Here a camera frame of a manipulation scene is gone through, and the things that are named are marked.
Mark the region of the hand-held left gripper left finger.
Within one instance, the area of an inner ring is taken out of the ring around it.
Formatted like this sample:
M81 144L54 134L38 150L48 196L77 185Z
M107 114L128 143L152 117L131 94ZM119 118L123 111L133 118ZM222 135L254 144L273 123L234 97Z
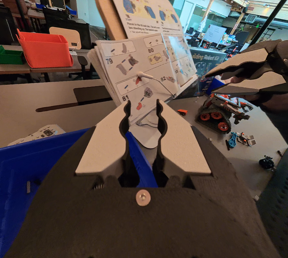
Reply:
M120 177L128 156L131 101L128 100L102 119L95 127L85 152L77 166L78 176L96 174L102 178Z

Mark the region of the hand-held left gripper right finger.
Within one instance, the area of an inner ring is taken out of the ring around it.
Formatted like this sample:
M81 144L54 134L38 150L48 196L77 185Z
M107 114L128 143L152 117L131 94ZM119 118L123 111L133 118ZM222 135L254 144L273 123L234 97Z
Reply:
M157 99L158 140L156 169L170 178L210 175L212 172L192 130L192 126L164 101Z

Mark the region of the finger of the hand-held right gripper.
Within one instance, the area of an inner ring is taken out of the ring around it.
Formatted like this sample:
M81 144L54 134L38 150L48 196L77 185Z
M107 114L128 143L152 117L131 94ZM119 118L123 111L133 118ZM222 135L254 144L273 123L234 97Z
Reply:
M227 83L211 91L218 95L229 95L239 97L241 95L254 95L267 92L286 91L286 80L284 76L269 71L262 74L257 79L245 79L239 83Z
M231 80L232 77L257 79L262 76L261 67L267 61L269 53L265 48L240 53L207 72L205 77L221 76L222 80Z

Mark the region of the black toy wheel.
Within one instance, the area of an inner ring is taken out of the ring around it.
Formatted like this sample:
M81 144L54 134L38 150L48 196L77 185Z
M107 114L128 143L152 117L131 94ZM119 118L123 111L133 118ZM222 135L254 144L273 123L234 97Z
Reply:
M260 159L258 163L264 170L271 170L275 168L273 158L268 155L264 155L264 158Z

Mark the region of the instruction booklet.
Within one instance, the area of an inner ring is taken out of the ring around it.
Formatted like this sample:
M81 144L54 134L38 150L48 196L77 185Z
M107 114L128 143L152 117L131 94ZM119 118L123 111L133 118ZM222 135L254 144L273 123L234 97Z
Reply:
M168 102L196 81L196 67L184 36L161 33L118 41L96 41L87 54L116 106L131 102L129 124Z

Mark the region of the black pole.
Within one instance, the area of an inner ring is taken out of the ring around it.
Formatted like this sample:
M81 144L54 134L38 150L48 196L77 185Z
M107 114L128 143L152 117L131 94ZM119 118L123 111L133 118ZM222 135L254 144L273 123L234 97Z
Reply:
M252 39L251 43L249 46L254 45L259 38L261 37L261 35L264 33L264 31L266 30L266 28L270 25L270 23L273 21L273 19L276 17L276 15L278 14L278 12L281 10L281 8L284 6L285 2L287 0L280 0L280 2L276 5L275 9L272 11L272 13L270 14L270 16L268 17L268 19L265 21L265 23L263 24L263 26L261 27L261 29L258 31L258 33L256 34L256 36Z

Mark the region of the whiteboard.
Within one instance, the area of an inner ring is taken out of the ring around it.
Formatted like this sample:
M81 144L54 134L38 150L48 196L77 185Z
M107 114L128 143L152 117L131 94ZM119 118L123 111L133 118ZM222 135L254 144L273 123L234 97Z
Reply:
M222 36L225 34L226 28L217 25L209 25L203 39L212 43L219 44Z

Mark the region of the blue robot kit box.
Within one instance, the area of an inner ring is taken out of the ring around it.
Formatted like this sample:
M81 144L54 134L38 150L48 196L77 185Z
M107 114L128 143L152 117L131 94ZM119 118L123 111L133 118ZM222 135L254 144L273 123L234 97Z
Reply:
M205 95L214 79L213 76L205 77L205 75L217 65L223 63L227 57L226 53L214 49L190 47L190 52L196 67L196 75L198 78L181 94L179 94L177 99L200 97Z

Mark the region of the tracked toy robot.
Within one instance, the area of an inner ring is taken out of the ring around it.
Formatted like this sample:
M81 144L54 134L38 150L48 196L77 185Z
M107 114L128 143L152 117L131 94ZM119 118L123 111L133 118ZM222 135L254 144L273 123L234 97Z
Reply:
M196 116L196 121L220 134L229 134L234 118L237 125L241 120L250 118L246 113L253 110L253 106L247 102L241 102L239 98L231 98L229 95L211 94L203 103Z

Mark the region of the blue plastic tool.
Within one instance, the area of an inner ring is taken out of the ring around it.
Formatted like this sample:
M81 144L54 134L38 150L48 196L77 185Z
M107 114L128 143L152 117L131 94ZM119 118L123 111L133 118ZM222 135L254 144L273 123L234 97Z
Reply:
M236 132L231 132L231 137L227 141L229 149L234 148L236 146L237 137L238 137L238 135Z

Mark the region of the white block with orange pins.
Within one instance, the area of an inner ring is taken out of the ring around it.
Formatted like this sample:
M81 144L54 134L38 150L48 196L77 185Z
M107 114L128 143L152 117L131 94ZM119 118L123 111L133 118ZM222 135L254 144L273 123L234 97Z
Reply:
M245 135L242 133L236 133L237 134L237 141L243 145L246 146L253 146L256 144L255 138L253 135Z

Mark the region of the light grey control unit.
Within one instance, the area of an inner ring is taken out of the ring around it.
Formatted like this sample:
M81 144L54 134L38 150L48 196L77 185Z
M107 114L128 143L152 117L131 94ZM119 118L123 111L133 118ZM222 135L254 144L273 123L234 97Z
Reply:
M42 138L56 136L66 133L61 127L56 124L50 124L40 128L37 132L28 135L27 137L20 138L16 141L11 142L8 146L18 145L29 141L40 140Z

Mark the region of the black perforated panel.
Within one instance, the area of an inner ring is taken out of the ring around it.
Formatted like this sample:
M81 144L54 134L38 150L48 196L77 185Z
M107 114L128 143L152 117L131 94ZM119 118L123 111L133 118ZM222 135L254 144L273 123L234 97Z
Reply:
M288 150L256 202L266 232L281 257L288 257Z

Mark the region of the orange bin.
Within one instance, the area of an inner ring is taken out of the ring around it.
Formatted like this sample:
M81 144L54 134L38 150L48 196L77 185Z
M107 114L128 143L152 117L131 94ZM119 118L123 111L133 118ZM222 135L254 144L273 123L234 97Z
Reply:
M21 32L16 37L28 65L33 69L72 67L68 41L62 35Z

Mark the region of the green bin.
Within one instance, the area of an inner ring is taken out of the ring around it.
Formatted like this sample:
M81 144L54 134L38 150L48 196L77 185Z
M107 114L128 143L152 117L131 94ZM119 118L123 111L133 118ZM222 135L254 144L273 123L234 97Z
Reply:
M2 45L0 46L0 64L4 65L23 65L25 58L23 51L6 50Z

